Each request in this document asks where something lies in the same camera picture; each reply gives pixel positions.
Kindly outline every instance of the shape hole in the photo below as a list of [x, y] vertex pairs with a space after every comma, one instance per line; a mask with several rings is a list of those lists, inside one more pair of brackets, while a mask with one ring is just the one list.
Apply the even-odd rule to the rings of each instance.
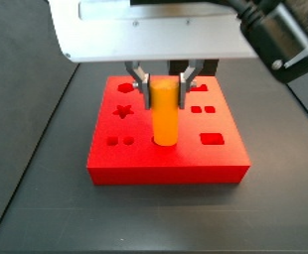
[[203, 113], [203, 107], [192, 106], [192, 112], [196, 113], [196, 114]]
[[216, 107], [215, 106], [207, 106], [205, 111], [207, 111], [207, 113], [213, 114], [213, 113], [216, 113]]
[[117, 137], [108, 137], [106, 144], [108, 144], [108, 146], [116, 146], [118, 144], [118, 138]]
[[121, 83], [117, 86], [117, 90], [124, 92], [124, 93], [132, 92], [132, 91], [134, 91], [133, 84], [132, 83]]
[[193, 87], [192, 91], [209, 91], [209, 88], [208, 88], [207, 84], [204, 83], [201, 86]]
[[225, 143], [221, 133], [201, 133], [201, 142], [204, 145], [223, 145]]
[[125, 137], [124, 138], [124, 144], [130, 146], [134, 144], [134, 138], [133, 137]]
[[118, 115], [121, 119], [125, 119], [128, 115], [133, 115], [132, 105], [121, 106], [117, 105], [117, 110], [113, 112], [113, 115]]

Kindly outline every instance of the square hole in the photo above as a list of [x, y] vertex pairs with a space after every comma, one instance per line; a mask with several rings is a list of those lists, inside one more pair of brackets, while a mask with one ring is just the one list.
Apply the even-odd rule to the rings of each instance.
[[200, 106], [192, 106], [192, 112], [196, 113], [196, 114], [203, 113], [203, 107], [200, 107]]
[[215, 106], [207, 106], [205, 107], [205, 112], [209, 113], [209, 114], [216, 113], [216, 107]]

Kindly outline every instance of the star-shaped hole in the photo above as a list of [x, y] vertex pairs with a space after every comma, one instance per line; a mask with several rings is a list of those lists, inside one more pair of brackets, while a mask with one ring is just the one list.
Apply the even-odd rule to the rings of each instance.
[[133, 115], [132, 105], [121, 106], [117, 105], [117, 110], [113, 112], [113, 115], [118, 115], [121, 119], [125, 119], [128, 115]]

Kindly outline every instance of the circular hole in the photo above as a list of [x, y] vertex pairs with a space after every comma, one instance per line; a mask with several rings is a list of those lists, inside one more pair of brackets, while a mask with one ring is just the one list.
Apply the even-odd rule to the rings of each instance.
[[132, 83], [121, 83], [117, 86], [117, 90], [124, 92], [124, 93], [129, 93], [129, 92], [134, 91], [133, 84]]
[[133, 137], [125, 137], [124, 138], [124, 144], [130, 146], [134, 144], [134, 138]]
[[118, 138], [117, 137], [108, 137], [106, 144], [108, 144], [108, 146], [116, 146], [118, 144]]

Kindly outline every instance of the black cable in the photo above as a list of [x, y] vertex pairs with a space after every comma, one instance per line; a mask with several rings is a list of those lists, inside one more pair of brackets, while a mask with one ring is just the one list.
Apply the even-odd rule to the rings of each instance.
[[229, 5], [237, 11], [237, 18], [243, 20], [243, 25], [250, 28], [259, 21], [264, 14], [260, 12], [256, 5], [245, 0], [227, 0]]
[[248, 3], [244, 0], [227, 0], [227, 2], [235, 8], [239, 15], [241, 15], [245, 12], [245, 10], [248, 8]]

